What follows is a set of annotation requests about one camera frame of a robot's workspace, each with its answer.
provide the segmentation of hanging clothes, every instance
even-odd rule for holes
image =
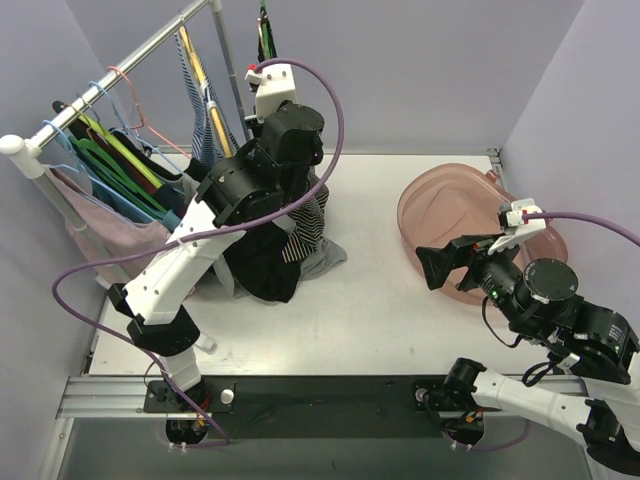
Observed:
[[[47,165],[43,165],[43,167],[45,174],[114,257],[133,255],[159,247],[164,245],[169,238],[169,231],[161,223],[153,221],[148,224],[136,224],[125,220],[109,207],[98,205],[92,201],[90,196],[93,192],[82,190],[60,170],[52,170]],[[87,260],[101,258],[91,244],[79,232],[76,232],[67,220],[65,220],[65,227]],[[142,258],[123,263],[122,268],[131,278],[134,278],[144,270],[150,260],[150,258]],[[115,283],[118,280],[108,267],[97,267],[96,271],[110,283]]]
[[[195,158],[205,165],[211,167],[219,159],[223,158],[223,152],[220,145],[216,142],[216,134],[214,133],[212,120],[208,111],[208,104],[213,102],[219,105],[218,97],[211,83],[211,79],[200,63],[200,68],[205,79],[204,85],[199,85],[193,67],[191,66],[191,55],[187,52],[187,45],[183,42],[180,34],[176,32],[175,40],[178,47],[178,54],[180,56],[180,64],[182,67],[182,76],[185,86],[187,88],[187,94],[189,95],[189,101],[195,114],[195,122],[193,127],[192,137],[192,153]],[[218,110],[228,139],[237,150],[239,148],[238,142],[235,139],[233,133],[229,129],[229,124],[221,109]]]

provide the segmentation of gray fabric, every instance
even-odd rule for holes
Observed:
[[[300,264],[300,280],[313,280],[314,278],[318,278],[346,260],[347,252],[345,252],[340,245],[327,238],[323,238],[318,249],[305,258]],[[221,255],[218,260],[213,262],[213,270],[216,272],[218,280],[229,296],[242,298],[249,295],[249,292],[233,277],[224,255]]]
[[[346,261],[344,248],[324,237],[318,249],[300,264],[300,279],[313,280]]]

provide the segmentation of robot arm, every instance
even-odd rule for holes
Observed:
[[[497,408],[546,425],[586,446],[605,466],[640,475],[638,338],[622,315],[577,295],[578,279],[566,264],[538,259],[521,271],[513,263],[519,245],[545,228],[544,220],[523,220],[524,213],[539,211],[532,199],[514,202],[499,212],[503,234],[462,236],[442,249],[416,250],[431,290],[451,270],[468,267],[458,290],[481,288],[512,332],[549,351],[549,362],[541,365],[546,370],[522,383],[458,359],[439,394],[466,410]],[[534,386],[553,368],[582,377],[603,400]]]
[[[306,192],[307,173],[322,160],[324,119],[291,101],[297,97],[290,66],[274,67],[285,72],[277,82],[264,72],[254,78],[261,112],[259,138],[215,164],[168,242],[261,218]],[[274,99],[273,83],[278,84],[277,91],[286,92],[277,103],[267,101]],[[204,395],[193,349],[200,332],[182,302],[243,233],[218,235],[160,253],[138,277],[109,290],[116,310],[131,318],[127,332],[135,345],[159,355],[169,377],[196,402]]]

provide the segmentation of white wall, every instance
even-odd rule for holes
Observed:
[[[51,101],[71,99],[102,68],[64,0],[3,0],[0,15],[0,135],[30,136]],[[60,150],[47,147],[45,161]],[[6,157],[0,157],[0,477],[34,479],[68,375],[80,371],[91,334],[50,295],[56,275],[81,256],[61,216]],[[96,317],[103,293],[91,275],[66,296]]]
[[[510,188],[640,232],[640,2],[587,0],[504,148]],[[558,220],[580,292],[640,331],[640,251],[589,224]]]
[[[189,1],[67,3],[107,66]],[[335,84],[344,103],[347,151],[477,153],[504,145],[582,3],[269,0],[268,8],[279,55],[308,62]],[[222,4],[242,77],[256,61],[259,2]],[[238,131],[211,14],[201,12],[188,26]],[[306,75],[296,78],[301,98],[325,115],[325,140],[333,144],[334,113],[326,94]],[[193,114],[173,42],[132,79],[152,123],[174,142],[189,144]]]

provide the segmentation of metal frame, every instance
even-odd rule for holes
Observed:
[[[508,378],[519,379],[519,375],[507,375]],[[237,381],[246,378],[274,378],[234,376]],[[286,376],[279,376],[280,382],[286,381]],[[147,383],[161,380],[158,376],[148,376]],[[539,384],[547,390],[566,395],[586,396],[587,390],[577,377],[552,375],[545,377]],[[195,418],[195,413],[145,413],[143,410],[147,387],[141,376],[135,377],[100,377],[84,376],[71,377],[67,382],[62,401],[58,409],[58,418]]]

